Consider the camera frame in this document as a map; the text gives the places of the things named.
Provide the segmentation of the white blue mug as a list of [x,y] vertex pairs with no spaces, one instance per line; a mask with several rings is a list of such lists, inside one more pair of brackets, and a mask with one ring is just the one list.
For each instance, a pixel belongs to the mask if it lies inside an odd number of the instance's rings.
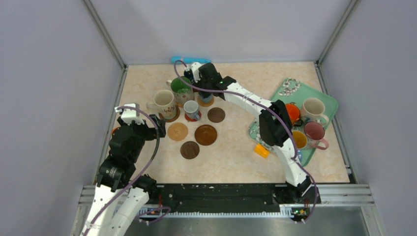
[[206,93],[200,92],[198,99],[200,103],[208,104],[213,101],[213,94],[212,93],[206,94]]

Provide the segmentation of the light wood coaster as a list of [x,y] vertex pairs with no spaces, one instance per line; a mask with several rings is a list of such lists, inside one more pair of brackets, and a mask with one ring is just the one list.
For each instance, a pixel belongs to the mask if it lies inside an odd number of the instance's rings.
[[197,102],[202,107],[210,107],[214,103],[214,100],[212,99],[211,101],[205,103],[202,100],[198,99]]

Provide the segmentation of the green mug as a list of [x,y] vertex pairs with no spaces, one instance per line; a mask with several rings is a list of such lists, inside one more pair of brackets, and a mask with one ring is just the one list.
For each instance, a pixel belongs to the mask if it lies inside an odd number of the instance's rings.
[[183,80],[188,83],[190,82],[190,80],[184,76],[166,81],[166,84],[173,92],[175,102],[179,107],[183,107],[187,101],[194,100],[193,88],[185,84]]

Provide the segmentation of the small grey cup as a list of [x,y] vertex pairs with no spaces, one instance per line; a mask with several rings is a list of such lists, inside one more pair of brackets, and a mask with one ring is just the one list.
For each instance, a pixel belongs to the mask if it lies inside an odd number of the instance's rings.
[[183,105],[185,114],[187,114],[192,119],[199,119],[199,104],[194,100],[189,100]]

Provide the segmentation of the dark walnut coaster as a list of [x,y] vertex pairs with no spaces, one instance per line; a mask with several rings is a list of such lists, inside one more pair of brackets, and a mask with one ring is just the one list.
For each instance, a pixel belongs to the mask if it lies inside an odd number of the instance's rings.
[[207,113],[209,121],[213,123],[220,123],[225,119],[225,111],[221,108],[211,108]]

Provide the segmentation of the red round coaster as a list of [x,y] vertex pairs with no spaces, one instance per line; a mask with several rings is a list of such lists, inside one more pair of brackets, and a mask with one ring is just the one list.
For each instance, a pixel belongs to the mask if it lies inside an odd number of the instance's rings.
[[184,114],[184,118],[188,121],[188,122],[197,122],[197,121],[199,121],[200,120],[200,117],[201,117],[201,112],[198,112],[198,117],[199,117],[199,119],[192,119],[192,118],[190,118],[187,114]]

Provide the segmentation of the cork coaster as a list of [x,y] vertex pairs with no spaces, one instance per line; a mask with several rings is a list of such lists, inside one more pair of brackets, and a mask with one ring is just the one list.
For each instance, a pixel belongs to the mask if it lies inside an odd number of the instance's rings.
[[188,135],[188,127],[180,122],[173,123],[168,128],[167,135],[173,141],[181,141]]

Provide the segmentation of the cream seashell mug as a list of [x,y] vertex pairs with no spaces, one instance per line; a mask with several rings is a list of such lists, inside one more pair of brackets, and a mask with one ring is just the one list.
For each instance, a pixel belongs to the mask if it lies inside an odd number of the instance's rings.
[[160,90],[154,96],[152,101],[146,104],[150,110],[159,112],[165,119],[173,119],[177,115],[177,107],[174,94],[170,90]]

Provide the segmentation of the medium brown round coaster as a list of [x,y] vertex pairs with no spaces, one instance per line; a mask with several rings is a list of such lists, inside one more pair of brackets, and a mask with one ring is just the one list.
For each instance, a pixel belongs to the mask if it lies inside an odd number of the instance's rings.
[[161,113],[158,113],[158,116],[159,116],[160,119],[164,119],[166,122],[174,122],[179,118],[180,110],[179,110],[179,108],[177,108],[176,115],[173,118],[170,118],[170,119],[167,119],[167,118],[163,117],[163,115]]

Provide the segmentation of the large brown wooden saucer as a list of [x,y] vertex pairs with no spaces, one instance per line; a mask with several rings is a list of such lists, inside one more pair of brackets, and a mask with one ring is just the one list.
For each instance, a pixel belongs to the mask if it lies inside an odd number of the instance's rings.
[[210,146],[217,140],[217,130],[208,124],[200,125],[194,133],[195,140],[203,146]]

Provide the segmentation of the dark woven coaster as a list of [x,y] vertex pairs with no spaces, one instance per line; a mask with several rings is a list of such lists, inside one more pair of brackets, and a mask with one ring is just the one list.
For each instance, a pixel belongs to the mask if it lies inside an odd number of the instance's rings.
[[180,153],[183,158],[191,160],[196,158],[200,153],[199,145],[194,141],[185,142],[180,147]]

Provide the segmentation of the cream large mug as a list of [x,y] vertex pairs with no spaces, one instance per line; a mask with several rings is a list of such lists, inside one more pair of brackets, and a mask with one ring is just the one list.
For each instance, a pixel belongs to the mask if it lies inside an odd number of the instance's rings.
[[306,99],[300,109],[300,116],[305,122],[317,122],[321,126],[326,126],[329,123],[329,118],[324,114],[324,103],[318,98]]

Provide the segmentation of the yellow interior cup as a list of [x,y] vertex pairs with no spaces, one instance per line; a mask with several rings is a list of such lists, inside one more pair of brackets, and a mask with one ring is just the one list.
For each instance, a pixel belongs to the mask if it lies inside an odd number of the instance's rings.
[[308,139],[303,132],[298,131],[298,130],[293,130],[292,134],[293,134],[293,139],[298,149],[303,149],[307,146]]

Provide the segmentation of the dark blue mug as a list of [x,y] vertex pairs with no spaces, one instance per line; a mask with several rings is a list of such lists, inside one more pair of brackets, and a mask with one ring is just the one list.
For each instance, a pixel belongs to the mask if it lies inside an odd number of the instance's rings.
[[184,75],[184,77],[186,77],[190,81],[193,81],[193,79],[194,79],[193,72],[189,68],[184,69],[183,75]]

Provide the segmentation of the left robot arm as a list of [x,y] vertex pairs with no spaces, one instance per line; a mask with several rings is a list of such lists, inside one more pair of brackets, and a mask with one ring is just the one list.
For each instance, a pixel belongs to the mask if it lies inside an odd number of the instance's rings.
[[112,133],[108,156],[96,178],[94,198],[85,220],[82,236],[122,236],[138,211],[157,199],[156,180],[144,174],[134,177],[135,164],[147,141],[156,141],[148,167],[166,135],[165,120],[150,115],[154,127],[135,117],[130,122],[118,118],[120,124]]

